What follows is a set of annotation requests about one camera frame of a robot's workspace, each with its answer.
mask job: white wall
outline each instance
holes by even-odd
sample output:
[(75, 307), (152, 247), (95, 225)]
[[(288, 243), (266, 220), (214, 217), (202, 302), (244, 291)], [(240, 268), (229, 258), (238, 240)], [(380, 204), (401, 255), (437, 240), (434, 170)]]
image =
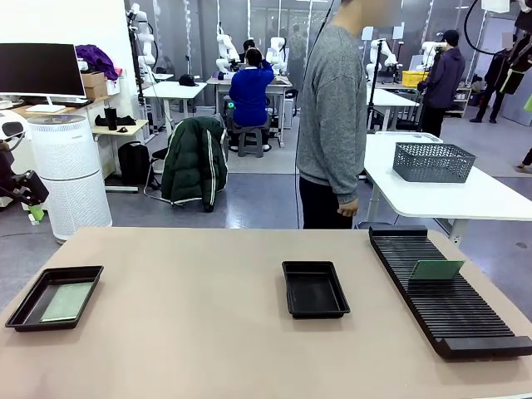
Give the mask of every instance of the white wall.
[(138, 116), (135, 72), (123, 0), (2, 0), (1, 3), (0, 42), (98, 46), (116, 67), (125, 70), (119, 112)]

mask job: black cable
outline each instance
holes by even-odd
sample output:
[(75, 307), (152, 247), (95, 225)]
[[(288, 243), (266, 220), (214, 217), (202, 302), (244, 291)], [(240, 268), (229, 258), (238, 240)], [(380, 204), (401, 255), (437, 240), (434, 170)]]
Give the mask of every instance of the black cable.
[[(319, 35), (322, 34), (322, 30), (327, 24), (327, 20), (333, 9), (333, 4), (334, 4), (334, 0), (331, 1), (331, 5), (329, 6), (329, 9), (327, 11), (327, 14), (325, 15), (325, 18), (323, 19), (322, 26), (319, 28), (318, 35), (316, 36), (316, 40), (314, 40), (313, 46), (310, 49), (310, 52), (308, 53), (307, 65), (305, 66), (305, 73), (303, 74), (303, 84), (301, 85), (302, 92), (303, 92), (303, 87), (305, 86), (305, 78), (307, 77), (307, 69), (308, 69), (308, 62), (310, 61), (310, 56), (313, 53), (313, 49), (314, 49), (314, 46), (316, 46), (316, 42), (318, 41)], [(300, 133), (301, 133), (301, 117), (299, 117), (298, 140), (296, 142), (296, 157), (295, 157), (295, 160), (293, 161), (293, 191), (295, 192), (295, 195), (296, 195), (296, 214), (298, 215), (298, 229), (301, 229), (301, 221), (299, 220), (299, 202), (298, 202), (298, 147), (299, 147), (299, 134)]]
[(469, 16), (471, 15), (471, 12), (473, 11), (473, 8), (475, 7), (475, 5), (478, 2), (479, 2), (479, 0), (474, 0), (473, 4), (471, 4), (471, 7), (469, 7), (469, 10), (467, 11), (467, 14), (465, 15), (465, 20), (464, 20), (464, 36), (465, 36), (465, 40), (467, 41), (467, 44), (469, 44), (470, 47), (473, 50), (481, 52), (482, 54), (487, 54), (488, 56), (494, 56), (496, 54), (495, 52), (485, 52), (484, 50), (481, 50), (481, 49), (477, 48), (476, 46), (474, 46), (473, 43), (471, 42), (470, 38), (469, 38), (469, 34), (467, 33), (467, 22), (469, 21)]

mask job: black backpack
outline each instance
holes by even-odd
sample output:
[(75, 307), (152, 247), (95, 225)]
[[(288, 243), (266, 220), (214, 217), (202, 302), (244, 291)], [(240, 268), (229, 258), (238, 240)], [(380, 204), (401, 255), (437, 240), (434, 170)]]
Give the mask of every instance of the black backpack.
[(150, 153), (140, 141), (125, 143), (118, 149), (118, 160), (125, 185), (145, 185), (150, 173)]

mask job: computer monitor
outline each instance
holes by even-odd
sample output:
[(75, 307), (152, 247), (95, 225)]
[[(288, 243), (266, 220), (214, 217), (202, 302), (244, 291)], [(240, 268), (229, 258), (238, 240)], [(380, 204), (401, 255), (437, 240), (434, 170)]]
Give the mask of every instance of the computer monitor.
[(0, 60), (0, 95), (48, 99), (48, 106), (36, 106), (38, 109), (32, 111), (64, 108), (53, 106), (50, 96), (85, 97), (72, 44), (0, 43)]

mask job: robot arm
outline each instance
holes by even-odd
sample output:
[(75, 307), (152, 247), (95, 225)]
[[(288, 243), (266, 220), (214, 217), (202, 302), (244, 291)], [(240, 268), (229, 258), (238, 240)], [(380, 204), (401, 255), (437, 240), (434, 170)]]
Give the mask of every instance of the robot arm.
[(372, 45), (369, 52), (370, 63), (366, 66), (367, 77), (369, 81), (373, 81), (373, 76), (375, 74), (375, 68), (378, 67), (377, 71), (382, 69), (382, 65), (378, 60), (379, 57), (379, 43), (381, 43), (381, 54), (387, 56), (387, 59), (384, 61), (385, 67), (394, 67), (397, 65), (397, 59), (395, 54), (390, 50), (386, 39), (377, 39), (372, 41)]
[(423, 63), (416, 66), (417, 71), (426, 71), (434, 65), (434, 57), (439, 47), (445, 47), (444, 42), (423, 42), (421, 49), (423, 51)]
[(8, 142), (14, 138), (22, 140), (25, 134), (22, 117), (12, 111), (0, 113), (0, 196), (20, 200), (26, 205), (42, 204), (48, 197), (48, 190), (37, 173), (29, 170), (15, 175), (11, 169), (14, 161)]
[(286, 40), (284, 37), (272, 37), (270, 46), (266, 53), (266, 61), (272, 64), (273, 74), (285, 73), (287, 70), (287, 62), (284, 59)]
[(155, 41), (154, 36), (150, 33), (150, 27), (148, 25), (148, 16), (145, 12), (140, 10), (140, 6), (134, 3), (131, 6), (131, 10), (127, 13), (127, 17), (131, 20), (131, 23), (136, 22), (136, 37), (140, 42), (142, 54), (138, 56), (139, 67), (141, 73), (148, 77), (149, 81), (153, 81), (153, 72), (151, 67), (155, 65), (155, 57), (151, 53), (151, 48)]
[(229, 73), (227, 68), (240, 59), (239, 52), (234, 48), (231, 36), (224, 34), (224, 29), (222, 29), (222, 27), (219, 27), (216, 41), (218, 42), (219, 52), (219, 59), (216, 60), (216, 65), (223, 73)]

